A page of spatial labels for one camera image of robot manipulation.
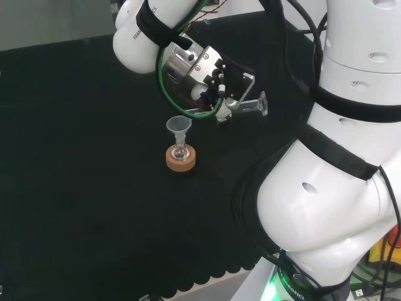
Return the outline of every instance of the black table surface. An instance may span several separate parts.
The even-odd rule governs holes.
[[[311,101],[283,67],[283,31],[264,13],[198,23],[195,34],[256,70],[269,116],[228,127],[194,121],[197,166],[165,165],[177,115],[154,75],[115,58],[112,36],[0,53],[0,285],[3,300],[171,297],[259,255],[238,236],[230,200],[241,174],[293,136]],[[289,36],[297,75],[312,45]]]

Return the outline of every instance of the yellow object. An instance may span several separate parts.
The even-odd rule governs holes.
[[[369,251],[369,262],[375,263],[380,261],[380,255],[382,253],[382,244],[383,239],[381,239],[376,245],[372,247]],[[390,252],[391,245],[386,243],[385,252],[384,252],[384,261],[387,260],[388,253]],[[396,248],[394,250],[393,256],[391,257],[391,261],[398,263],[401,265],[401,248]]]

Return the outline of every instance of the green led light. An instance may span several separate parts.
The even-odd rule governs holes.
[[[279,298],[275,298],[276,295],[277,295],[276,287],[274,286],[274,282],[271,281],[264,288],[261,301],[279,300]]]

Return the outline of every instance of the green cable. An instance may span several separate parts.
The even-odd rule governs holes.
[[[202,8],[208,3],[208,0],[204,0],[203,3],[198,7],[197,11],[189,18],[188,21],[186,21],[179,29],[178,32],[181,33],[185,27],[196,17],[196,15],[198,15],[198,13],[202,10]],[[188,118],[192,118],[192,119],[206,119],[208,117],[211,117],[213,115],[216,114],[216,112],[220,109],[220,104],[222,102],[222,98],[219,98],[216,106],[214,107],[213,110],[204,113],[204,114],[194,114],[194,113],[190,113],[187,112],[186,110],[184,110],[183,108],[181,108],[179,105],[177,105],[172,98],[170,97],[170,95],[167,93],[165,87],[164,87],[164,83],[163,83],[163,72],[162,72],[162,62],[163,62],[163,56],[164,56],[164,50],[162,50],[160,59],[159,59],[159,64],[157,65],[157,74],[158,74],[158,79],[160,82],[160,86],[162,88],[162,91],[164,93],[164,95],[166,96],[167,100],[184,116],[188,117]]]
[[[167,93],[165,87],[164,87],[164,83],[163,83],[163,73],[162,73],[162,67],[161,67],[161,61],[163,61],[163,54],[164,51],[162,52],[162,55],[160,56],[160,61],[159,61],[159,65],[158,65],[158,78],[159,78],[159,82],[160,82],[160,86],[162,87],[162,91],[164,93],[164,95],[167,97],[167,99],[169,100],[169,102],[180,112],[182,113],[182,115],[186,116],[186,117],[190,117],[193,119],[205,119],[208,118],[210,116],[213,116],[216,111],[220,108],[220,103],[222,102],[222,99],[219,98],[216,106],[214,107],[213,110],[211,110],[210,112],[207,112],[205,114],[194,114],[194,113],[190,113],[187,112],[186,110],[184,110],[183,108],[181,108],[179,105],[177,105],[172,98],[170,97],[170,95]]]

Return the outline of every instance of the black strap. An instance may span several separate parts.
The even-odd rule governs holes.
[[[378,171],[377,166],[352,154],[309,124],[299,128],[297,138],[320,159],[351,176],[367,181]]]
[[[381,124],[401,122],[401,105],[371,105],[339,97],[321,87],[311,87],[312,99],[338,115]]]
[[[137,24],[141,32],[161,48],[166,48],[173,42],[182,49],[188,50],[192,45],[191,40],[180,36],[174,29],[157,19],[154,11],[157,11],[157,8],[154,7],[152,10],[148,0],[145,0],[137,14]]]

